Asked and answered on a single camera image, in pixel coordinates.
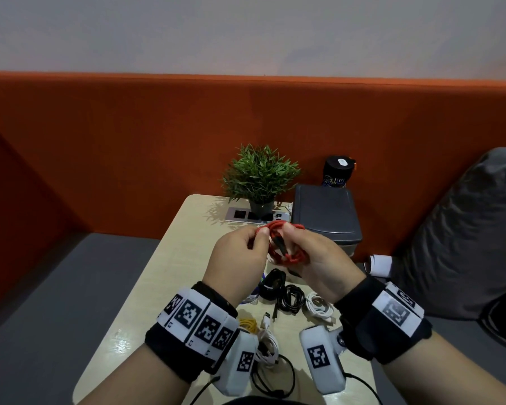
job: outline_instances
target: white wall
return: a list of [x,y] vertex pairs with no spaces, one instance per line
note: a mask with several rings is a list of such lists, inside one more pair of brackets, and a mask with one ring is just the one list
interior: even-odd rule
[[0,70],[506,79],[506,0],[0,0]]

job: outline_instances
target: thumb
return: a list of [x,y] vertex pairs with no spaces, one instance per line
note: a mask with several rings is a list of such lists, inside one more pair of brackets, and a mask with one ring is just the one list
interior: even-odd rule
[[268,245],[270,244],[270,231],[268,227],[263,227],[257,232],[255,240],[253,242],[253,250],[256,253],[266,254],[268,253]]
[[299,245],[308,254],[315,251],[317,241],[314,233],[308,230],[297,229],[293,225],[285,223],[283,225],[283,238],[289,239],[294,244]]

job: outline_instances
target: hand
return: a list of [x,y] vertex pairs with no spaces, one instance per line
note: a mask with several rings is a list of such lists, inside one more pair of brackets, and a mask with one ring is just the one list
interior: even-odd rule
[[365,278],[349,256],[329,238],[288,223],[284,224],[281,234],[290,253],[299,245],[309,254],[307,264],[293,265],[291,269],[330,303],[339,301]]
[[202,279],[234,307],[255,289],[266,266],[269,230],[264,227],[255,236],[256,230],[247,225],[217,240]]

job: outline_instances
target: black canister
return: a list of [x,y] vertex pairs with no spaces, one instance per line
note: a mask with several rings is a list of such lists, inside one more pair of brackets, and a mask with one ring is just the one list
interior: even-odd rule
[[324,162],[322,186],[345,187],[356,161],[348,156],[330,156]]

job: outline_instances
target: yellow cable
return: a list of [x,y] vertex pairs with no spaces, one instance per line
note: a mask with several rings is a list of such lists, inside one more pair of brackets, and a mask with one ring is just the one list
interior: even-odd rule
[[252,334],[257,333],[257,320],[254,318],[243,318],[240,320],[240,326]]

